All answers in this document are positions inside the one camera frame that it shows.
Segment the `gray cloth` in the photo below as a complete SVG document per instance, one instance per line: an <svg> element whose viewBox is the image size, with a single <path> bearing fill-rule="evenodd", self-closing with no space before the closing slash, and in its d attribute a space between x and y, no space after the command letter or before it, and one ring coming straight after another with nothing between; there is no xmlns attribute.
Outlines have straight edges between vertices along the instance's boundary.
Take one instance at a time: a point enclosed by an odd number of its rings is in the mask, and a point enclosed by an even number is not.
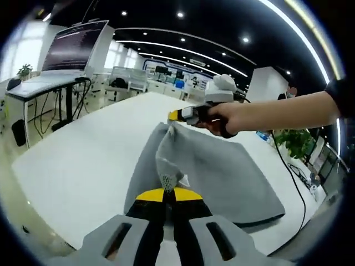
<svg viewBox="0 0 355 266"><path fill-rule="evenodd" d="M155 156L168 129L169 125L161 123L148 139L130 181L125 213L139 194L161 187ZM272 187L241 144L179 124L174 125L174 138L165 139L168 143L160 156L164 154L187 175L190 187L181 187L202 195L213 214L251 226L285 214Z"/></svg>

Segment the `potted plant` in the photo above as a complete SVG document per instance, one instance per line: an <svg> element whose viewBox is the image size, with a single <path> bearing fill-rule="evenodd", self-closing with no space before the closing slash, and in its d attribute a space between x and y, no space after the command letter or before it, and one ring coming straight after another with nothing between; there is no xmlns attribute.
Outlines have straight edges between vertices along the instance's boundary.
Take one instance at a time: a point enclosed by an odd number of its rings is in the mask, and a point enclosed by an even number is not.
<svg viewBox="0 0 355 266"><path fill-rule="evenodd" d="M25 64L18 70L17 76L20 78L20 80L26 80L32 70L33 68L30 64Z"/></svg>
<svg viewBox="0 0 355 266"><path fill-rule="evenodd" d="M276 145L280 147L282 157L302 159L311 144L311 134L307 130L285 129L275 137Z"/></svg>

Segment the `black ceiling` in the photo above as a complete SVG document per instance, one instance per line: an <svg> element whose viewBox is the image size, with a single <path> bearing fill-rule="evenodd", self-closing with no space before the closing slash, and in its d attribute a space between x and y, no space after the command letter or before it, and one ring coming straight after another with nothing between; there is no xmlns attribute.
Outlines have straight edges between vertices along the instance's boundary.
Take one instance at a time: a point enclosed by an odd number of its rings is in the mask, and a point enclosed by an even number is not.
<svg viewBox="0 0 355 266"><path fill-rule="evenodd" d="M74 1L63 9L52 20L52 24L70 26L80 22L89 7L91 0ZM286 13L304 32L320 56L330 78L333 77L328 60L317 39L298 15L284 2L273 0L276 6ZM183 19L176 16L178 11L184 12ZM196 55L176 49L147 44L128 44L127 47L141 48L140 52L159 54L179 60L182 57L195 58L210 65L217 73L231 74L241 88L250 82L254 68L274 67L287 80L297 86L300 94L322 90L325 86L323 76L313 56L297 34L272 10L258 0L155 0L155 1L111 1L94 0L85 20L99 18L109 19L114 28L146 27L174 30L209 39L224 45L248 60L220 46L182 34L155 30L125 29L117 30L116 40L135 40L163 43L192 50L242 71L244 77L235 71ZM250 42L242 41L248 36Z"/></svg>

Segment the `green plant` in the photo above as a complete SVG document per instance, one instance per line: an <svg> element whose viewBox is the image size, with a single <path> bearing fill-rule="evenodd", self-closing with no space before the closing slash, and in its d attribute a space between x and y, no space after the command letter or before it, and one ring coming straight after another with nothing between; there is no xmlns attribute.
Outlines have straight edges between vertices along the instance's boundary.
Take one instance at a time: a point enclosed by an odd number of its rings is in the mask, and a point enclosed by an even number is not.
<svg viewBox="0 0 355 266"><path fill-rule="evenodd" d="M25 64L18 70L17 75L19 76L19 78L24 78L25 76L28 76L32 70L33 68L30 64Z"/></svg>
<svg viewBox="0 0 355 266"><path fill-rule="evenodd" d="M285 143L292 158L303 158L311 144L311 134L306 130L285 129L275 137L276 144L281 146Z"/></svg>

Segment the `human hand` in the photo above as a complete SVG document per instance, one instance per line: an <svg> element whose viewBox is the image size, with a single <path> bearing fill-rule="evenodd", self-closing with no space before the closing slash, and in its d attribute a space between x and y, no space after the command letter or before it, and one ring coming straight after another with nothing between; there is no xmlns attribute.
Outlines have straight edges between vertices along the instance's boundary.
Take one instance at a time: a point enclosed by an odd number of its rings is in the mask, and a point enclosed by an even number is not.
<svg viewBox="0 0 355 266"><path fill-rule="evenodd" d="M213 116L222 116L227 120L226 131L231 134L237 134L239 129L238 123L238 109L240 107L240 103L223 103L218 104L217 106L212 107L208 115ZM201 122L195 125L200 129L208 129L212 134L216 136L221 136L221 121L220 120L212 120L211 122Z"/></svg>

